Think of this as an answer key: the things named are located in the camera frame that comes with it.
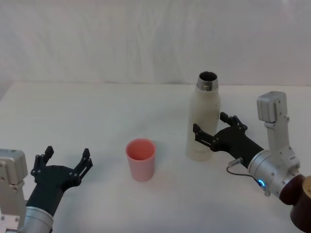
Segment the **pink cup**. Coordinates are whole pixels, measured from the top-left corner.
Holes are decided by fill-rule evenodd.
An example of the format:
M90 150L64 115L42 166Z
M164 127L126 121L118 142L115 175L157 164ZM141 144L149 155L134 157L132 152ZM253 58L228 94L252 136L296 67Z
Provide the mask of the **pink cup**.
M146 138L135 139L127 145L126 154L134 180L144 182L153 177L156 147L152 141Z

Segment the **white bottle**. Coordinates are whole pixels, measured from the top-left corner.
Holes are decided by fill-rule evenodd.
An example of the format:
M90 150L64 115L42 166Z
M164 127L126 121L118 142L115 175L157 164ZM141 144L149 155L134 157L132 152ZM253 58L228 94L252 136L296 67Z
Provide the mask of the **white bottle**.
M209 159L213 152L209 147L194 140L193 124L198 124L201 129L215 135L220 113L220 98L218 95L217 75L212 72L203 72L199 75L198 82L190 100L190 112L187 137L187 156L196 161Z

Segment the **white table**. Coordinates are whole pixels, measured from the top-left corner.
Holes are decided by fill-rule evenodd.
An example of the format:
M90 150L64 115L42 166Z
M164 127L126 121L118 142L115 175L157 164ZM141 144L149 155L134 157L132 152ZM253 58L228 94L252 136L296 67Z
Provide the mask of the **white table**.
M68 190L55 214L56 233L265 233L300 232L290 206L248 177L226 173L232 157L218 152L204 163L185 156L193 86L98 83L14 83L0 101L0 148L36 154L53 145L48 164L75 167L89 148L94 167ZM256 99L287 93L291 146L310 175L311 87L221 86L222 110L237 114L247 135L268 148ZM132 180L124 149L137 137L157 145L154 177ZM240 165L233 171L246 172ZM25 179L28 198L34 179Z

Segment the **white wall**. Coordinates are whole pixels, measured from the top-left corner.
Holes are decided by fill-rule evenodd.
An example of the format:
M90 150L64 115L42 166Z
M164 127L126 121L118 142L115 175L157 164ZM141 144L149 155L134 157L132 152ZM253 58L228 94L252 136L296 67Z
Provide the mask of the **white wall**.
M311 85L310 0L0 0L0 78Z

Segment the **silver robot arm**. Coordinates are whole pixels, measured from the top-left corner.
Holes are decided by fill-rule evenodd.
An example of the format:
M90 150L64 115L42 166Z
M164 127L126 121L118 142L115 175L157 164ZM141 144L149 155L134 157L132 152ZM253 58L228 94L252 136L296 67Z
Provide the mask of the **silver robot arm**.
M311 176L299 173L300 162L289 143L287 103L284 92L272 91L257 99L258 117L268 131L269 150L264 150L245 135L247 126L237 116L220 114L229 127L214 136L193 125L195 140L212 151L228 152L234 161L227 171L234 175L251 176L266 196L275 195L286 205L293 205L291 220L304 232L311 232ZM241 163L248 174L236 174L228 169Z
M263 182L266 196L272 193L280 198L283 188L300 175L300 161L289 143L286 94L272 91L259 96L257 107L259 120L267 127L269 150L255 155L248 171Z
M54 151L35 157L31 174L36 187L25 201L22 186L27 176L25 154L20 150L0 149L0 233L51 233L53 216L64 192L79 186L93 166L88 149L74 168L46 166Z
M26 203L22 187L27 174L24 152L0 149L0 233L24 225Z

